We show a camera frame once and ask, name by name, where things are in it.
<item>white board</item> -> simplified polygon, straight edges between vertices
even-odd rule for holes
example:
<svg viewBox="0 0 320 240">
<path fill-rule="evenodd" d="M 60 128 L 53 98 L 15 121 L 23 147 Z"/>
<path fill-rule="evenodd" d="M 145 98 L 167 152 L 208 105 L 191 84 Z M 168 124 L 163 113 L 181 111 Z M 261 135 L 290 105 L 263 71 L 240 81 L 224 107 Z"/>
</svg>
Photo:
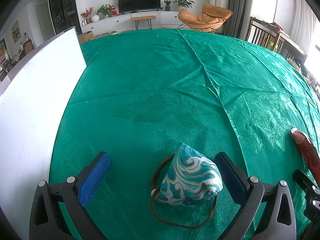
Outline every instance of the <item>white board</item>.
<svg viewBox="0 0 320 240">
<path fill-rule="evenodd" d="M 49 179 L 63 112 L 86 68 L 74 28 L 37 49 L 0 97 L 0 206 L 22 240 L 37 184 Z"/>
</svg>

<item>gray curtain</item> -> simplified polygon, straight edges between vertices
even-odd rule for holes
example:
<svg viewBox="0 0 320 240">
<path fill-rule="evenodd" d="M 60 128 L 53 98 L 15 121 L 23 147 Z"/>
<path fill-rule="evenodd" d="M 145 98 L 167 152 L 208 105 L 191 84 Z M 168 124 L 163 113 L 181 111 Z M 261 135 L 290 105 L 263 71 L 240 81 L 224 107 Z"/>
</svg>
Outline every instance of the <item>gray curtain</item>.
<svg viewBox="0 0 320 240">
<path fill-rule="evenodd" d="M 246 0 L 229 0 L 228 9 L 233 11 L 233 15 L 226 21 L 224 35 L 239 38 L 244 18 Z"/>
</svg>

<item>chair backrest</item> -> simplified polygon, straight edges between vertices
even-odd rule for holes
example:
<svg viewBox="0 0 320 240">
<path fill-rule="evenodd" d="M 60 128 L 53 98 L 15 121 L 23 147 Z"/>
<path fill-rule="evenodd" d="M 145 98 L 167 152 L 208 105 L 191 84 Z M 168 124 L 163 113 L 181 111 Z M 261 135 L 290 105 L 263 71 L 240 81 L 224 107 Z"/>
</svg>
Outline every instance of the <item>chair backrest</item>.
<svg viewBox="0 0 320 240">
<path fill-rule="evenodd" d="M 212 18 L 220 18 L 224 20 L 229 19 L 232 15 L 232 11 L 208 3 L 204 3 L 202 5 L 202 13 L 209 15 Z"/>
<path fill-rule="evenodd" d="M 4 80 L 6 75 L 7 75 L 7 73 L 6 73 L 6 71 L 4 71 L 4 69 L 0 71 L 0 82 L 2 82 Z"/>
</svg>

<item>door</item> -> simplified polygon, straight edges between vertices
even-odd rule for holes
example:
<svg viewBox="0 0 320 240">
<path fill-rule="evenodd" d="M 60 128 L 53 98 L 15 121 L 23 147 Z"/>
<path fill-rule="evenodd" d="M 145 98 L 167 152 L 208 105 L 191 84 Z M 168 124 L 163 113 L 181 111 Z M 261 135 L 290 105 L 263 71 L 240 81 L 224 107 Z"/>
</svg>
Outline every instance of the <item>door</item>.
<svg viewBox="0 0 320 240">
<path fill-rule="evenodd" d="M 37 9 L 38 20 L 39 20 L 39 25 L 40 25 L 43 39 L 44 41 L 47 41 L 48 39 L 54 36 L 54 33 L 51 28 L 51 23 L 49 18 L 50 16 L 49 16 L 47 4 L 44 3 L 41 5 L 38 5 L 36 9 Z"/>
</svg>

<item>brown leather cord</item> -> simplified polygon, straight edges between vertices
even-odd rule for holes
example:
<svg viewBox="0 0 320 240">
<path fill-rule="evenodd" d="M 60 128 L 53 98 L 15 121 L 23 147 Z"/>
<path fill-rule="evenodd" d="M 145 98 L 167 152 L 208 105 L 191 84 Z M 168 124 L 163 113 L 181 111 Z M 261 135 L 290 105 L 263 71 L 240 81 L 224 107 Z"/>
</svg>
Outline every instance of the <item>brown leather cord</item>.
<svg viewBox="0 0 320 240">
<path fill-rule="evenodd" d="M 154 202 L 155 202 L 155 198 L 157 196 L 157 194 L 159 193 L 160 191 L 160 186 L 156 187 L 156 183 L 157 183 L 157 180 L 158 180 L 158 177 L 159 177 L 159 174 L 161 172 L 161 170 L 163 169 L 164 166 L 166 166 L 174 157 L 174 154 L 172 154 L 171 156 L 169 156 L 168 158 L 166 158 L 161 164 L 160 166 L 156 169 L 155 171 L 155 174 L 153 174 L 152 176 L 152 180 L 151 180 L 151 187 L 152 189 L 156 189 L 153 194 L 152 194 L 152 197 L 151 197 L 151 200 L 150 200 L 150 209 L 151 209 L 151 212 L 153 214 L 153 216 L 158 220 L 160 221 L 161 223 L 164 223 L 166 225 L 170 225 L 170 226 L 176 226 L 176 227 L 181 227 L 181 228 L 186 228 L 186 229 L 197 229 L 199 227 L 202 227 L 203 225 L 205 225 L 206 223 L 208 223 L 210 221 L 210 219 L 212 218 L 213 214 L 214 214 L 214 210 L 216 208 L 216 204 L 217 204 L 217 196 L 214 197 L 214 201 L 213 201 L 213 205 L 212 205 L 212 208 L 210 210 L 210 213 L 209 213 L 209 216 L 208 218 L 202 222 L 200 225 L 197 225 L 197 226 L 184 226 L 184 225 L 179 225 L 179 224 L 175 224 L 175 223 L 171 223 L 171 222 L 167 222 L 163 219 L 161 219 L 160 217 L 157 216 L 156 212 L 155 212 L 155 209 L 154 209 Z"/>
</svg>

